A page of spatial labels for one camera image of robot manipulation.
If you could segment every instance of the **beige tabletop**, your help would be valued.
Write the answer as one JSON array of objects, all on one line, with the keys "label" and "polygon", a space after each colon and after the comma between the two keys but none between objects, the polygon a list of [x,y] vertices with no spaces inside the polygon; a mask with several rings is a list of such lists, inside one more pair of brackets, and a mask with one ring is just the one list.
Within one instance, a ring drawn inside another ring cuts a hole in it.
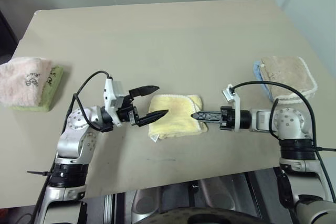
[{"label": "beige tabletop", "polygon": [[[45,57],[65,67],[50,112],[0,108],[0,208],[34,204],[49,170],[71,95],[88,75],[106,70],[125,92],[160,86],[157,94],[198,94],[204,110],[226,105],[229,83],[255,80],[264,56],[300,56],[319,90],[311,99],[320,146],[335,147],[335,80],[285,14],[268,0],[121,5],[37,12],[14,57]],[[81,94],[103,106],[104,76]],[[237,90],[243,109],[270,108],[260,86]],[[151,96],[137,98],[139,113]],[[101,133],[87,178],[87,197],[278,165],[277,141],[249,131],[209,131],[154,143],[148,126]]]}]

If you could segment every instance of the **yellow towel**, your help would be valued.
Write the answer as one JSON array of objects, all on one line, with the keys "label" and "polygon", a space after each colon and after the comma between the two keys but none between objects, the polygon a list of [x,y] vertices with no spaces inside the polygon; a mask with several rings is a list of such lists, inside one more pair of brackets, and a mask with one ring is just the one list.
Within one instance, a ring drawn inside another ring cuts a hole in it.
[{"label": "yellow towel", "polygon": [[149,112],[169,111],[164,117],[149,125],[149,137],[156,142],[158,139],[167,137],[198,135],[206,132],[206,125],[190,116],[201,109],[202,101],[197,95],[155,95]]}]

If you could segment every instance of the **tan cloth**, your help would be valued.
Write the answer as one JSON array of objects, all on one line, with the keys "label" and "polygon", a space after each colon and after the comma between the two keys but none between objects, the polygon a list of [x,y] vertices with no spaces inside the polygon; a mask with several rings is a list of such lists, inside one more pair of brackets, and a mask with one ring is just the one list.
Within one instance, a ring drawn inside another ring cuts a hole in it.
[{"label": "tan cloth", "polygon": [[[299,57],[264,57],[261,59],[260,73],[265,81],[286,84],[300,91],[305,97],[317,91],[317,84],[312,77],[305,61]],[[281,87],[267,85],[273,100],[279,99],[280,104],[302,102],[291,91]]]}]

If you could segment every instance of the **pink towel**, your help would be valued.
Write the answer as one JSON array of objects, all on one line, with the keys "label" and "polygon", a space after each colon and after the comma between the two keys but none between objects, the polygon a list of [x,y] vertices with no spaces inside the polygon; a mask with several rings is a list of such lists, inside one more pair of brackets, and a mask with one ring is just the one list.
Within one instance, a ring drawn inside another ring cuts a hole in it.
[{"label": "pink towel", "polygon": [[51,61],[19,57],[0,65],[0,102],[5,106],[38,106]]}]

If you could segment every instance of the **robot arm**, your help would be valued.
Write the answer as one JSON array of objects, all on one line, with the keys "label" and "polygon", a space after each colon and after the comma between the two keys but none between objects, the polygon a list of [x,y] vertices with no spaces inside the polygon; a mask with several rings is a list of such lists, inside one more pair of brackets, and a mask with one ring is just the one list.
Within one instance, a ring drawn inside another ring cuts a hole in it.
[{"label": "robot arm", "polygon": [[80,200],[85,196],[86,176],[99,132],[112,131],[114,125],[121,127],[122,122],[143,126],[163,117],[168,110],[140,118],[132,103],[134,97],[151,94],[157,89],[159,87],[145,86],[123,95],[121,83],[107,78],[104,107],[80,108],[69,114],[57,144],[54,167],[51,173],[43,173],[50,177],[35,223],[76,224],[85,221],[86,206]]},{"label": "robot arm", "polygon": [[250,111],[240,110],[240,98],[232,86],[223,95],[233,106],[221,111],[199,111],[191,116],[206,123],[218,123],[221,130],[249,129],[252,132],[270,132],[276,135],[281,147],[278,191],[281,204],[293,209],[301,224],[335,223],[336,204],[321,163],[316,156],[309,130],[310,118],[293,108]]}]

